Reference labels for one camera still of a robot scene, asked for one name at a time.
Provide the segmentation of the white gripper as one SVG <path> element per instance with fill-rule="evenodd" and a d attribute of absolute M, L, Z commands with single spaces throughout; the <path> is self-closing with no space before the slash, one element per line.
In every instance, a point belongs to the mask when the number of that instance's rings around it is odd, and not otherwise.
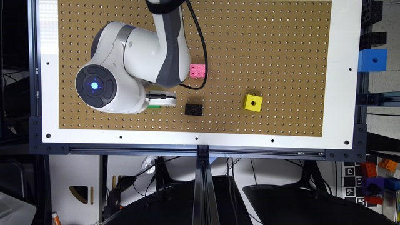
<path fill-rule="evenodd" d="M 149 90 L 145 97 L 145 106 L 175 106 L 177 95 L 170 91 Z"/>

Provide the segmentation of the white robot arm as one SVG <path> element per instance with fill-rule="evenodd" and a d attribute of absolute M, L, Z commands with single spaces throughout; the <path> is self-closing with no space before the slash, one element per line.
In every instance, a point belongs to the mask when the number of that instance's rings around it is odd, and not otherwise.
<path fill-rule="evenodd" d="M 189 74 L 182 1 L 147 1 L 156 31 L 113 21 L 97 34 L 91 60 L 76 76 L 78 96 L 106 113 L 137 114 L 148 106 L 175 106 L 170 88 Z"/>

